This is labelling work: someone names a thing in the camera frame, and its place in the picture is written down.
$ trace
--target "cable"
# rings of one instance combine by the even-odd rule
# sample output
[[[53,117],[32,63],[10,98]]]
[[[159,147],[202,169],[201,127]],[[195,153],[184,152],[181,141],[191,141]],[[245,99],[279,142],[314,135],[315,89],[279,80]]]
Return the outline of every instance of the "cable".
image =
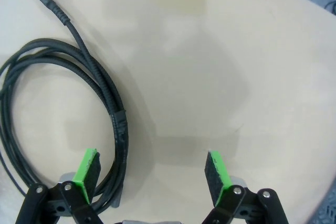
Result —
[[[36,63],[59,65],[83,78],[96,92],[106,107],[111,117],[114,131],[114,161],[107,176],[95,190],[94,195],[100,195],[100,198],[92,204],[94,210],[99,214],[107,209],[111,203],[120,196],[123,187],[128,155],[128,127],[125,110],[113,81],[102,65],[90,55],[82,38],[70,22],[70,18],[53,0],[40,1],[70,30],[78,44],[78,48],[60,40],[36,39],[24,45],[4,63],[0,68],[0,76],[4,75],[4,83],[0,91],[1,141],[11,164],[24,183],[28,187],[33,183],[41,183],[40,179],[33,172],[33,169],[20,152],[14,138],[15,134],[13,132],[10,109],[12,107],[15,82],[27,67]],[[33,49],[40,49],[40,51],[29,54],[29,51]],[[71,60],[65,59],[64,56],[61,57],[59,53],[66,54]],[[0,162],[16,188],[25,196],[24,191],[10,173],[1,153]]]
[[[332,5],[331,7],[331,13],[333,15],[336,15],[336,1],[330,1],[329,3],[327,3],[324,7],[324,9],[327,9],[329,5]]]

